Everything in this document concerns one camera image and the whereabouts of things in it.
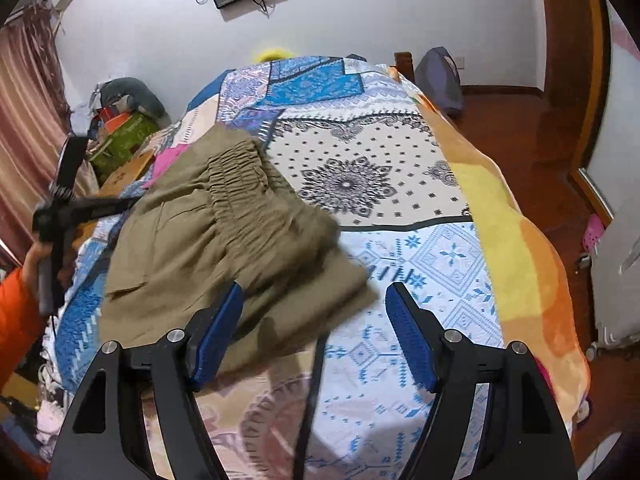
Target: metal screw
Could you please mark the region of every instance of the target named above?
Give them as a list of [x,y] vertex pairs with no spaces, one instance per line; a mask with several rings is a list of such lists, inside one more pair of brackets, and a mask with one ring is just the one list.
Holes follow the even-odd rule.
[[172,343],[177,343],[178,341],[182,341],[183,337],[184,337],[184,330],[181,330],[179,328],[174,328],[173,330],[171,330],[171,332],[169,332],[166,335],[166,338]]
[[598,355],[598,343],[593,342],[589,345],[589,348],[587,348],[584,351],[584,356],[587,358],[588,362],[591,362],[596,358],[597,355]]
[[104,345],[102,345],[102,351],[105,354],[111,354],[116,351],[117,347],[118,343],[116,343],[115,341],[107,341]]
[[444,339],[449,341],[450,343],[459,343],[462,341],[462,334],[457,330],[453,330],[450,328],[444,333]]
[[522,341],[514,341],[511,343],[511,349],[516,352],[516,354],[526,354],[528,350],[527,345]]

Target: green bag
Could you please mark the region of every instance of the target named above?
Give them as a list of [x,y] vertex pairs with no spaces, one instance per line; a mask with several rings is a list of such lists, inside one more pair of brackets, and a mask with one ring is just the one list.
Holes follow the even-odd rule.
[[158,125],[140,113],[133,113],[98,147],[89,159],[100,185],[109,175],[133,158],[144,140],[158,131]]

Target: wall baseboard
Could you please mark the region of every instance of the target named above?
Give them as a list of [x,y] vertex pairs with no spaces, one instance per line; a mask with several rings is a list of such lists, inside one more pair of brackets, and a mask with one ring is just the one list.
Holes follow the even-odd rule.
[[528,94],[542,97],[544,92],[535,86],[462,85],[463,95]]

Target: folded clothing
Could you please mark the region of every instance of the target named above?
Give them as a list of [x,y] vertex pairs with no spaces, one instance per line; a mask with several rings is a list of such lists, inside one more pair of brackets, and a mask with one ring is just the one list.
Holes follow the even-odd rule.
[[302,202],[247,133],[212,127],[133,208],[111,259],[100,340],[153,343],[225,283],[244,310],[220,373],[299,349],[376,295],[338,246],[338,225]]

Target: blue gripper pad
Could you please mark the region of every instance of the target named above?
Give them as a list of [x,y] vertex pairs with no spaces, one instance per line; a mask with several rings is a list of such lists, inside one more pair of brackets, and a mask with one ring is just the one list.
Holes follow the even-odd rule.
[[432,392],[438,381],[433,367],[433,352],[422,336],[404,298],[393,285],[386,289],[385,306],[414,381]]
[[218,372],[226,347],[236,331],[243,302],[242,288],[234,283],[198,346],[196,365],[191,375],[194,391],[199,392]]

